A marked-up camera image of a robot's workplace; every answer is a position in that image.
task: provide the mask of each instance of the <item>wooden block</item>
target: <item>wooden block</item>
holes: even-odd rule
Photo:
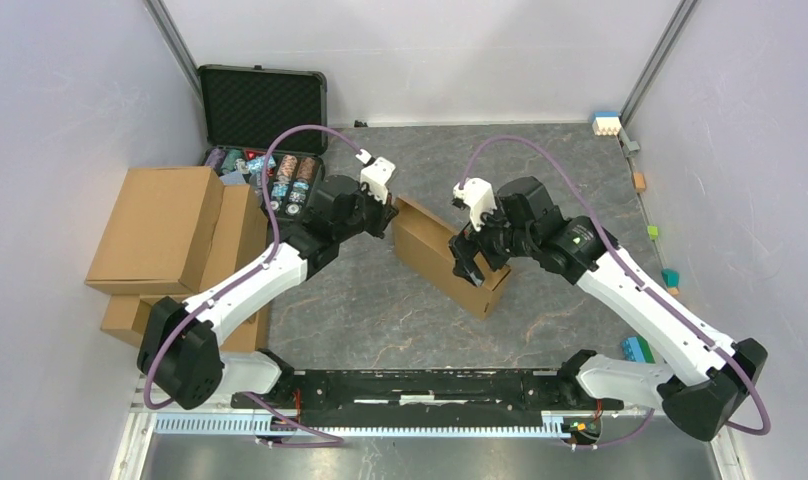
[[[634,190],[637,193],[643,193],[645,191],[645,175],[639,172],[634,172]]]

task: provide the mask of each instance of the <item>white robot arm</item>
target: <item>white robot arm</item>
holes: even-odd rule
[[[588,217],[564,219],[535,178],[506,184],[493,201],[481,198],[493,196],[491,186],[484,184],[489,186],[483,180],[468,179],[463,189],[454,189],[454,204],[469,206],[471,217],[480,223],[476,226],[473,220],[452,238],[454,273],[479,285],[483,275],[474,257],[481,254],[493,270],[511,257],[530,257],[546,271],[562,275],[616,312],[666,361],[613,360],[584,350],[559,373],[579,387],[566,394],[663,409],[688,434],[712,439],[747,396],[718,350],[737,361],[752,381],[766,361],[766,350],[752,339],[734,342],[696,317],[642,271],[609,233],[615,248],[608,249]],[[636,278],[628,276],[625,268]],[[706,344],[649,293],[671,305],[712,344]]]
[[[300,224],[282,232],[279,245],[184,304],[166,297],[154,305],[137,366],[152,373],[163,351],[153,378],[181,407],[201,405],[217,388],[267,392],[280,375],[275,362],[259,353],[220,355],[218,347],[254,312],[336,259],[342,242],[363,232],[383,238],[398,213],[387,186],[395,165],[365,150],[357,158],[364,164],[360,181],[342,175],[326,178],[315,189]],[[274,248],[277,253],[265,263]],[[180,335],[168,342],[177,329]]]

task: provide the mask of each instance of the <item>gray marble surface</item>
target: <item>gray marble surface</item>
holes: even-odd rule
[[[483,140],[526,137],[561,161],[599,218],[652,277],[660,270],[630,170],[614,137],[589,125],[492,125],[347,129],[374,155],[398,167],[393,195],[406,195],[454,226],[465,214],[451,206],[451,189]],[[328,173],[356,176],[360,164],[334,140],[324,155]],[[489,147],[471,176],[497,189],[534,175],[567,216],[580,205],[551,166],[523,145]],[[340,257],[272,309],[270,348],[297,368],[550,367],[578,349],[622,358],[619,342],[632,330],[597,300],[529,259],[513,259],[509,283],[486,320],[472,317],[404,266],[384,240],[355,237]]]

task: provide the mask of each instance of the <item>green block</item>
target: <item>green block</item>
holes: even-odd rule
[[[637,335],[637,343],[640,344],[640,350],[643,352],[643,356],[645,357],[645,363],[655,363],[654,355],[651,354],[651,346],[648,342]]]
[[[664,268],[660,273],[663,275],[663,284],[666,285],[666,288],[678,287],[681,280],[681,275],[678,272],[671,268]]]

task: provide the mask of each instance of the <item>lego brick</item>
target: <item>lego brick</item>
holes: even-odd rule
[[[637,193],[643,193],[645,191],[645,175],[639,172],[634,172],[633,180],[634,190]]]
[[[619,132],[622,131],[619,112],[595,112],[593,114],[592,131],[596,135],[619,135]]]
[[[681,281],[681,275],[671,268],[664,268],[660,273],[663,275],[663,284],[667,287],[677,287]]]

